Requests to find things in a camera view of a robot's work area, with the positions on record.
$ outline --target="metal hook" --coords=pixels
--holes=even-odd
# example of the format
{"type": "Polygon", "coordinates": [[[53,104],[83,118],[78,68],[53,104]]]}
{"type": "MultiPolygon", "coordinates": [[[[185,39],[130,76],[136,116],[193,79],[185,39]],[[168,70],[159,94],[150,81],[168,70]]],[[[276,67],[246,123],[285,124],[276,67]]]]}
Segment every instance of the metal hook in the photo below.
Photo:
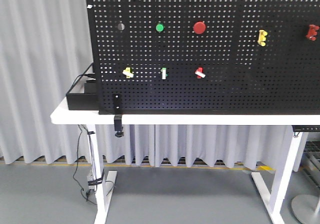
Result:
{"type": "Polygon", "coordinates": [[[294,138],[297,138],[297,137],[299,137],[299,134],[300,134],[300,132],[294,132],[294,133],[293,133],[293,137],[294,137],[294,138]]]}

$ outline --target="white metal frame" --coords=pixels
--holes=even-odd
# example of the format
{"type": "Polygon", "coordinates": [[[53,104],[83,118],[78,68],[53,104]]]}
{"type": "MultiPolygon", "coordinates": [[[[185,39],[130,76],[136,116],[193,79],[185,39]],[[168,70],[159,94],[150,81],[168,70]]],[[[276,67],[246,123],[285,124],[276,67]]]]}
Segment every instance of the white metal frame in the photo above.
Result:
{"type": "Polygon", "coordinates": [[[317,205],[315,207],[314,214],[315,215],[320,214],[320,196],[319,196],[319,201],[318,201],[318,203],[317,203],[317,205]]]}
{"type": "MultiPolygon", "coordinates": [[[[88,145],[91,159],[92,175],[95,179],[102,177],[104,170],[103,157],[99,153],[98,141],[96,135],[96,126],[93,124],[87,124],[86,128],[88,132],[93,134],[87,135],[88,145]]],[[[95,216],[94,224],[105,224],[108,215],[108,210],[113,193],[113,183],[116,183],[117,172],[109,171],[107,177],[104,175],[102,183],[96,186],[95,199],[97,205],[97,212],[95,216]]]]}
{"type": "MultiPolygon", "coordinates": [[[[66,98],[51,114],[53,124],[83,124],[85,123],[89,132],[96,133],[95,125],[110,125],[114,123],[114,115],[99,115],[98,111],[68,110],[66,98]]],[[[123,115],[122,124],[136,125],[318,125],[320,115],[123,115]]],[[[281,206],[285,198],[290,176],[298,153],[303,133],[292,136],[291,142],[284,140],[282,151],[277,164],[277,169],[269,192],[261,174],[253,172],[252,178],[260,193],[263,203],[269,213],[273,224],[284,224],[280,215],[281,206]]],[[[91,155],[92,173],[97,179],[101,178],[103,171],[103,160],[98,150],[96,134],[91,134],[89,148],[91,155]]],[[[109,171],[107,180],[115,182],[116,171],[109,171]]],[[[97,214],[94,224],[106,222],[113,190],[107,195],[112,184],[105,183],[96,189],[97,214]]]]}
{"type": "Polygon", "coordinates": [[[291,142],[283,143],[282,152],[280,154],[273,179],[271,193],[269,192],[260,172],[251,173],[273,224],[285,224],[280,215],[280,210],[286,196],[302,135],[303,133],[300,133],[298,136],[293,134],[291,142]]]}

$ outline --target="red peg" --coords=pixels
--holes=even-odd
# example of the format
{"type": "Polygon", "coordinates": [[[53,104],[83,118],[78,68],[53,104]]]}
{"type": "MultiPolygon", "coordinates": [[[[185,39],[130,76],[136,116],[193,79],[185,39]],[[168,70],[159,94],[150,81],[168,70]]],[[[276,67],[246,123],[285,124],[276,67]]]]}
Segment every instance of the red peg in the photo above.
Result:
{"type": "Polygon", "coordinates": [[[197,70],[195,70],[194,74],[196,74],[196,78],[201,79],[201,78],[205,78],[206,74],[204,74],[204,69],[202,67],[198,67],[197,70]]]}
{"type": "Polygon", "coordinates": [[[313,24],[309,25],[309,31],[305,37],[311,41],[315,41],[317,39],[316,35],[318,35],[318,30],[319,30],[318,25],[313,25],[313,24]]]}
{"type": "Polygon", "coordinates": [[[198,21],[197,23],[195,23],[194,25],[193,25],[193,30],[194,30],[194,32],[196,33],[196,34],[202,34],[202,33],[204,33],[205,32],[205,30],[206,30],[206,28],[207,28],[207,26],[206,26],[206,24],[204,24],[204,22],[203,21],[198,21]]]}

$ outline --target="gray floor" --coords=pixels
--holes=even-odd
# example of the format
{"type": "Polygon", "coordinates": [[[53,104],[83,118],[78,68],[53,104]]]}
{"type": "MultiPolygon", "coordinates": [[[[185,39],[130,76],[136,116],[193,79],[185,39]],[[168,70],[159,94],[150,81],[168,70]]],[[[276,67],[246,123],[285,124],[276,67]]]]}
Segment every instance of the gray floor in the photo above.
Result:
{"type": "MultiPolygon", "coordinates": [[[[92,224],[96,206],[73,181],[74,167],[0,163],[0,223],[92,224]]],[[[118,171],[107,224],[271,224],[248,172],[186,168],[108,167],[118,171]]],[[[78,179],[86,184],[88,166],[78,179]]],[[[264,172],[267,185],[273,175],[264,172]]],[[[318,190],[302,173],[291,177],[282,216],[299,223],[290,201],[318,190]]]]}

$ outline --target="green light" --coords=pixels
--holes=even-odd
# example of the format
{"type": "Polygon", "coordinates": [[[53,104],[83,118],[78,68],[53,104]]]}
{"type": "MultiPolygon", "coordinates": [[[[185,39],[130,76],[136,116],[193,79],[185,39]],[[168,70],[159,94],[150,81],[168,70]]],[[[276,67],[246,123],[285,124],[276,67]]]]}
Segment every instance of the green light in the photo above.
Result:
{"type": "Polygon", "coordinates": [[[165,29],[165,26],[162,23],[158,23],[155,29],[157,32],[162,32],[165,29]]]}

